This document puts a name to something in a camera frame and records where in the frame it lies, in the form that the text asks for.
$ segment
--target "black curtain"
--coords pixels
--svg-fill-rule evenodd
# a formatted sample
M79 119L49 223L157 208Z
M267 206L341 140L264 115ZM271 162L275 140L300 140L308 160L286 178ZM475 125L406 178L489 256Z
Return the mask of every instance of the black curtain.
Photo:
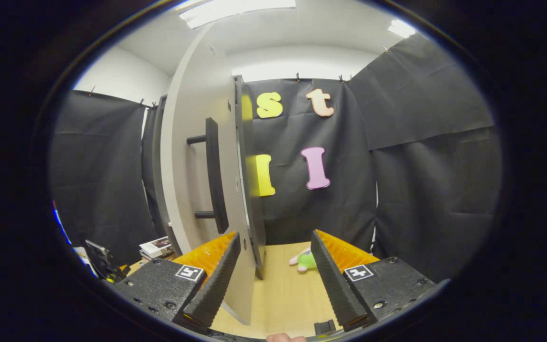
M158 236L165 236L166 231L161 222L161 216L156 200L156 188L153 181L153 134L156 122L156 110L149 109L143 130L143 141L141 145L141 165L143 173L143 184L147 197L147 206L151 213L151 221L158 232Z
M489 233L501 183L491 112L449 54L404 39L349 84L378 186L375 255L398 256L440 281Z
M139 243L159 238L141 182L144 106L72 91L59 110L50 148L50 188L74 246L91 240L113 266L140 259Z
M375 219L374 169L358 103L347 84L334 80L267 80L248 82L252 100L255 153L271 155L269 171L275 195L261 197L268 245L309 241L320 229L368 251ZM335 112L321 117L306 94L330 94ZM260 118L256 99L277 92L283 112ZM323 147L327 188L310 190L301 151Z

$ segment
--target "screw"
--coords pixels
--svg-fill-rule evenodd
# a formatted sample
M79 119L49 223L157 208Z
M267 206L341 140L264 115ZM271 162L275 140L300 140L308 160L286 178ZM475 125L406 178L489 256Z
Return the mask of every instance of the screw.
M377 303L375 303L375 305L373 307L375 309L381 309L382 307L384 307L386 305L387 305L386 301L378 301Z

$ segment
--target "yellow letter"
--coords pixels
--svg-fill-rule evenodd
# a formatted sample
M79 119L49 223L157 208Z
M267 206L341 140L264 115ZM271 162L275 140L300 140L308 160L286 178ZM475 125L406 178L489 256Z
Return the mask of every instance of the yellow letter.
M272 182L269 179L269 162L272 157L269 154L259 154L256 156L256 174L259 178L259 195L261 197L271 196L275 193Z
M326 106L325 100L330 100L330 94L323 94L322 89L314 89L305 96L312 100L313 111L320 116L330 116L335 110Z
M256 98L256 114L259 117L276 117L282 114L282 96L278 93L262 93Z

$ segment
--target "ceiling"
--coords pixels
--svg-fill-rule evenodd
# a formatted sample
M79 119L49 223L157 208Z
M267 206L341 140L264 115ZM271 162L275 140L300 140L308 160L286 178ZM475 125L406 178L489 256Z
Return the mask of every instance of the ceiling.
M384 52L401 37L387 30L393 16L358 0L297 0L295 9L266 9L221 19L213 45L226 54L287 45ZM202 28L191 30L173 9L122 39L119 47L172 75Z

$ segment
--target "green plush toy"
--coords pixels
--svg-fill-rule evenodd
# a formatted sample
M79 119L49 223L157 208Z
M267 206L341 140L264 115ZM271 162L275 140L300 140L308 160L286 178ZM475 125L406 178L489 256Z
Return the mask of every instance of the green plush toy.
M299 255L291 258L288 264L290 266L298 264L297 270L300 272L305 272L308 268L316 268L315 259L311 253L311 247L307 247Z

